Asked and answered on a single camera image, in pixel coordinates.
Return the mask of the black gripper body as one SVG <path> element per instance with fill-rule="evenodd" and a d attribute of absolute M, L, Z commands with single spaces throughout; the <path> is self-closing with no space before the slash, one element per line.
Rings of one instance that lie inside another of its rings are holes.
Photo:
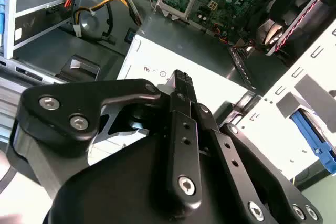
<path fill-rule="evenodd" d="M 215 153 L 215 133 L 200 144 L 202 202 L 187 214 L 167 190 L 167 141 L 158 136 L 137 141 L 71 177 L 59 190 L 48 223 L 251 223 L 247 201 L 240 200 L 227 169 Z"/>

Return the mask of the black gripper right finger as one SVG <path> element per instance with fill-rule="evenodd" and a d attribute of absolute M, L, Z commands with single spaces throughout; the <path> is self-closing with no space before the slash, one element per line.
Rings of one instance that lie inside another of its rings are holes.
<path fill-rule="evenodd" d="M 317 208 L 235 126 L 219 128 L 211 111 L 197 102 L 192 78 L 184 75 L 204 147 L 229 186 L 228 223 L 323 223 Z"/>

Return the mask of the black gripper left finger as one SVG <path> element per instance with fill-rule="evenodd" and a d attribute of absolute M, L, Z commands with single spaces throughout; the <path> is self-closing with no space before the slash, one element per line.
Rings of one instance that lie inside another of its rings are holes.
<path fill-rule="evenodd" d="M 197 123 L 185 74 L 173 72 L 166 84 L 170 94 L 144 79 L 30 88 L 19 102 L 19 127 L 31 143 L 20 154 L 54 201 L 71 177 L 93 166 L 88 163 L 88 150 L 94 141 L 110 130 L 119 133 L 139 122 L 149 131 L 140 140 L 158 136 L 167 141 L 167 190 L 181 205 L 199 205 Z"/>

